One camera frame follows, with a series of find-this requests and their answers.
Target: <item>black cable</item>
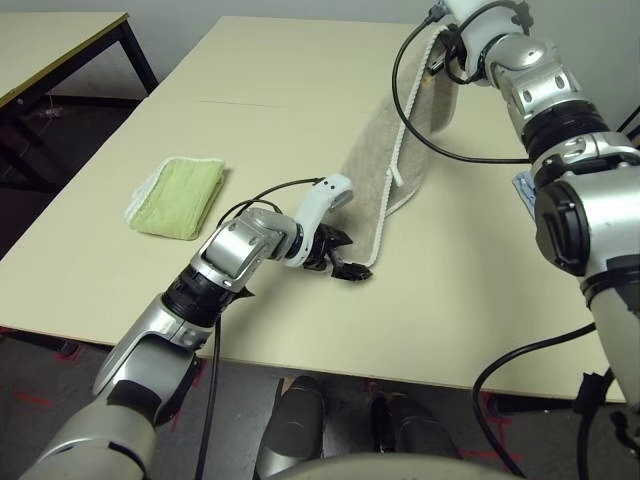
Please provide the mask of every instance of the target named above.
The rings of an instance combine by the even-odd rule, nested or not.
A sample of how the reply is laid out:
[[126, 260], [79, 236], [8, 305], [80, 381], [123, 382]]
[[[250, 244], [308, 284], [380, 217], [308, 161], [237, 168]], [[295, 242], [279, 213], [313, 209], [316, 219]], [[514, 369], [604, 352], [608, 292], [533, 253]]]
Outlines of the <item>black cable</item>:
[[218, 365], [220, 363], [220, 316], [216, 319], [213, 334], [213, 358], [211, 359], [211, 384], [209, 385], [209, 399], [207, 400], [207, 412], [202, 427], [202, 438], [200, 439], [200, 451], [198, 452], [198, 463], [194, 480], [202, 480], [204, 467], [207, 463], [207, 450], [209, 449], [209, 437], [211, 436], [211, 424], [213, 423], [213, 407], [216, 403], [216, 391], [218, 390]]
[[[611, 368], [607, 370], [602, 378], [602, 400], [606, 398], [607, 391], [613, 383], [613, 372]], [[591, 425], [593, 419], [598, 412], [599, 403], [594, 405], [594, 409], [591, 412], [585, 412], [580, 420], [580, 426], [578, 427], [578, 441], [576, 458], [578, 462], [578, 478], [580, 480], [589, 480], [589, 432], [591, 431]]]
[[[293, 180], [291, 182], [281, 183], [280, 185], [276, 185], [275, 187], [267, 188], [264, 192], [259, 193], [258, 195], [253, 197], [252, 200], [256, 200], [256, 201], [260, 200], [262, 197], [264, 197], [266, 195], [269, 195], [270, 193], [273, 193], [276, 190], [280, 190], [282, 188], [293, 187], [294, 185], [303, 185], [305, 183], [313, 183], [315, 185], [316, 183], [320, 182], [321, 180], [324, 180], [324, 177], [303, 178], [302, 180]], [[251, 203], [248, 203], [247, 205], [242, 207], [242, 210], [240, 210], [238, 212], [238, 215], [241, 215], [242, 212], [244, 212], [250, 206], [251, 206]]]
[[591, 333], [596, 329], [595, 323], [591, 323], [585, 327], [582, 327], [573, 332], [565, 333], [564, 335], [560, 335], [557, 337], [549, 338], [547, 340], [542, 340], [540, 342], [532, 343], [529, 345], [525, 345], [524, 347], [516, 348], [511, 352], [503, 355], [498, 360], [493, 362], [484, 371], [478, 376], [475, 383], [473, 384], [473, 388], [471, 389], [471, 401], [473, 403], [473, 415], [476, 417], [476, 421], [480, 425], [484, 436], [487, 438], [487, 441], [491, 444], [495, 452], [498, 454], [500, 459], [503, 461], [505, 466], [513, 473], [514, 475], [520, 476], [524, 478], [524, 473], [520, 470], [520, 467], [513, 461], [513, 459], [509, 456], [507, 451], [504, 449], [500, 442], [493, 434], [491, 427], [487, 423], [487, 420], [484, 418], [482, 414], [482, 408], [480, 406], [480, 390], [482, 389], [482, 385], [486, 380], [498, 370], [505, 363], [510, 362], [511, 360], [518, 358], [525, 353], [533, 352], [535, 350], [540, 350], [542, 348], [551, 347], [553, 345], [559, 345], [564, 342], [568, 342], [570, 340], [575, 340], [576, 338], [582, 337], [587, 333]]
[[422, 142], [424, 145], [429, 147], [431, 150], [439, 153], [440, 155], [444, 155], [445, 157], [452, 158], [454, 160], [459, 160], [461, 162], [468, 162], [468, 163], [489, 163], [489, 164], [512, 164], [512, 163], [529, 164], [531, 163], [531, 161], [528, 158], [502, 158], [502, 159], [474, 158], [474, 157], [467, 157], [464, 155], [459, 155], [457, 153], [449, 152], [444, 148], [439, 147], [435, 143], [427, 140], [427, 138], [425, 138], [420, 132], [418, 132], [418, 130], [416, 130], [416, 128], [411, 123], [411, 121], [406, 117], [406, 115], [404, 114], [402, 105], [400, 105], [400, 98], [398, 96], [398, 70], [400, 68], [400, 62], [402, 61], [402, 57], [404, 56], [404, 53], [407, 50], [407, 47], [411, 44], [411, 42], [413, 42], [413, 40], [425, 28], [427, 28], [432, 23], [433, 21], [431, 20], [430, 17], [428, 17], [409, 34], [407, 39], [404, 41], [404, 43], [400, 47], [400, 50], [398, 50], [398, 54], [396, 55], [396, 60], [393, 63], [393, 71], [391, 73], [391, 93], [393, 95], [393, 103], [395, 104], [396, 111], [398, 112], [398, 116], [400, 117], [400, 120], [402, 120], [402, 123], [404, 123], [404, 125], [407, 127], [407, 130], [409, 130], [414, 137], [420, 140], [420, 142]]
[[247, 205], [247, 206], [253, 205], [254, 203], [264, 203], [265, 205], [269, 205], [271, 208], [273, 208], [274, 212], [282, 213], [282, 210], [280, 210], [280, 207], [278, 207], [275, 203], [270, 202], [269, 200], [262, 200], [262, 199], [259, 199], [259, 198], [252, 198], [250, 200], [244, 200], [244, 201], [242, 201], [240, 203], [236, 203], [233, 207], [231, 207], [229, 210], [227, 210], [224, 213], [224, 215], [222, 215], [222, 217], [220, 217], [220, 220], [218, 220], [218, 227], [224, 223], [224, 221], [227, 219], [227, 217], [229, 215], [231, 215], [235, 209], [237, 209], [239, 207], [242, 207], [244, 205]]
[[[500, 1], [496, 1], [496, 2], [487, 3], [486, 5], [483, 5], [478, 10], [473, 12], [464, 22], [462, 22], [460, 24], [460, 26], [453, 32], [453, 35], [452, 35], [452, 37], [450, 39], [450, 44], [454, 45], [455, 42], [460, 39], [460, 36], [462, 35], [462, 32], [476, 18], [478, 18], [480, 15], [482, 15], [485, 12], [487, 12], [488, 10], [491, 10], [491, 9], [497, 8], [497, 7], [509, 8], [509, 9], [513, 10], [514, 12], [516, 12], [516, 15], [520, 14], [520, 11], [518, 9], [518, 5], [513, 1], [500, 0]], [[524, 33], [528, 35], [529, 34], [529, 27], [527, 25], [522, 25], [522, 27], [523, 27]], [[451, 79], [451, 81], [457, 83], [458, 85], [468, 85], [468, 84], [470, 84], [472, 82], [480, 80], [480, 78], [482, 77], [482, 71], [481, 71], [480, 68], [478, 68], [473, 75], [471, 75], [471, 76], [469, 76], [467, 78], [464, 78], [464, 79], [454, 75], [453, 72], [451, 71], [451, 61], [452, 60], [453, 60], [453, 48], [450, 47], [445, 52], [444, 70], [447, 73], [447, 76]]]
[[627, 117], [627, 119], [624, 122], [622, 122], [622, 125], [620, 125], [618, 127], [618, 130], [616, 130], [616, 131], [617, 132], [622, 132], [622, 130], [627, 128], [629, 126], [629, 124], [631, 122], [633, 122], [633, 119], [636, 118], [638, 116], [638, 114], [640, 114], [640, 105], [638, 105], [638, 107], [631, 113], [631, 115], [629, 115]]

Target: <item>gray towel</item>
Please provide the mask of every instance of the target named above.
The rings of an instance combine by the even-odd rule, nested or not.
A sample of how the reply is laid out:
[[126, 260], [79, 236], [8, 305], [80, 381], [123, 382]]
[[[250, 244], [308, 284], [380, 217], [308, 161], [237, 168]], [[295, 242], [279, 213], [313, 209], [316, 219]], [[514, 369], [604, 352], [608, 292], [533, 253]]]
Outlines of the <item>gray towel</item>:
[[[412, 92], [413, 108], [405, 109], [416, 129], [429, 135], [444, 128], [453, 115], [457, 85], [440, 72], [432, 77], [425, 64], [442, 53], [438, 34], [446, 27], [427, 29], [430, 34], [425, 53], [409, 62], [398, 79], [402, 105]], [[396, 112], [391, 93], [366, 125], [351, 150], [342, 172], [353, 182], [354, 199], [330, 214], [328, 223], [344, 230], [354, 241], [340, 248], [347, 262], [371, 266], [378, 258], [385, 217], [398, 210], [422, 184], [430, 151], [409, 131]], [[394, 147], [399, 147], [394, 157]]]

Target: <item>table surface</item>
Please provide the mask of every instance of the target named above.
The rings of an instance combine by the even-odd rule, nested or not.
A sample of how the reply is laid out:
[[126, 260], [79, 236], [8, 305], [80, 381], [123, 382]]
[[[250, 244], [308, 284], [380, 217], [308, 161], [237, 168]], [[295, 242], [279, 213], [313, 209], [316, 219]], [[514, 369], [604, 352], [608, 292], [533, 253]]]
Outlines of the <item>table surface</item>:
[[[387, 93], [395, 49], [410, 29], [222, 19], [0, 262], [0, 323], [117, 342], [232, 204], [282, 181], [339, 170]], [[306, 49], [308, 32], [314, 42], [324, 41], [323, 49]], [[278, 36], [286, 48], [273, 40]], [[354, 48], [362, 54], [353, 56]], [[249, 79], [251, 58], [269, 59], [273, 68]], [[205, 65], [211, 92], [196, 78]], [[343, 83], [329, 82], [326, 90], [305, 83], [336, 65], [342, 69], [333, 75]], [[183, 91], [176, 85], [189, 83], [189, 71], [194, 88]], [[523, 154], [502, 100], [488, 88], [462, 89], [452, 124], [435, 139], [464, 154]], [[123, 219], [132, 192], [171, 155], [227, 163], [227, 182], [192, 242], [141, 235]], [[264, 265], [249, 283], [256, 297], [234, 303], [223, 317], [222, 356], [469, 387], [506, 351], [590, 323], [575, 279], [538, 253], [534, 224], [511, 185], [521, 170], [434, 155], [421, 190], [389, 218], [372, 279], [349, 284]], [[290, 189], [274, 199], [293, 214], [305, 191]], [[591, 335], [518, 359], [487, 385], [572, 397], [582, 371], [605, 368]], [[622, 399], [617, 386], [610, 399]]]
[[127, 16], [124, 12], [0, 13], [0, 107]]

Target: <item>cable connector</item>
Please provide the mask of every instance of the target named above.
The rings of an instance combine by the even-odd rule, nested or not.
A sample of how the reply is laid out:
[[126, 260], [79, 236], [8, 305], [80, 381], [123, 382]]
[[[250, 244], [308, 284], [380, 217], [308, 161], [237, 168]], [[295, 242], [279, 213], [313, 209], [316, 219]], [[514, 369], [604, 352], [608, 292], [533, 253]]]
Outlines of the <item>cable connector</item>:
[[606, 402], [610, 384], [606, 376], [583, 373], [578, 397], [573, 402], [573, 411], [580, 415], [595, 415], [598, 408]]
[[429, 9], [429, 15], [427, 15], [425, 22], [439, 22], [445, 15], [449, 15], [450, 13], [451, 10], [449, 10], [447, 4], [444, 3], [444, 0], [438, 0], [435, 5]]
[[516, 14], [511, 18], [514, 25], [522, 27], [525, 35], [529, 35], [531, 27], [533, 27], [533, 17], [529, 13], [529, 4], [527, 2], [518, 3], [513, 7]]

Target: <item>robotic arm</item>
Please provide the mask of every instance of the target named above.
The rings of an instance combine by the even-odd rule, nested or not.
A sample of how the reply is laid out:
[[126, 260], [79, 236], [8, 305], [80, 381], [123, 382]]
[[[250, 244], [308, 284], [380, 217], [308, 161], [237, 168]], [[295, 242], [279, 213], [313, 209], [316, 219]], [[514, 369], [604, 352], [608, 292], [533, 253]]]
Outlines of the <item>robotic arm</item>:
[[251, 296], [246, 284], [262, 262], [318, 270], [330, 257], [334, 276], [370, 275], [333, 262], [333, 248], [350, 239], [320, 223], [351, 198], [351, 181], [332, 175], [313, 187], [295, 219], [251, 208], [218, 228], [111, 351], [95, 400], [71, 417], [22, 479], [147, 478], [155, 427], [179, 410], [197, 374], [195, 352], [225, 308]]
[[[640, 413], [640, 152], [610, 131], [556, 48], [523, 34], [528, 25], [514, 22], [514, 7], [447, 0], [432, 16], [451, 13], [465, 25], [456, 45], [463, 69], [505, 99], [532, 163], [540, 251], [579, 279], [615, 377]], [[245, 286], [263, 261], [312, 269], [330, 262], [339, 278], [370, 275], [340, 260], [333, 250], [349, 238], [320, 223], [350, 190], [348, 179], [334, 175], [314, 187], [295, 219], [249, 209], [219, 228], [114, 348], [95, 400], [23, 480], [145, 478], [155, 426], [178, 410], [197, 370], [196, 350], [223, 310], [251, 295]]]
[[523, 5], [436, 7], [468, 23], [458, 48], [467, 75], [500, 91], [532, 163], [540, 252], [580, 281], [611, 369], [640, 414], [640, 151], [609, 129], [556, 47], [522, 33], [527, 19], [514, 10], [526, 17]]

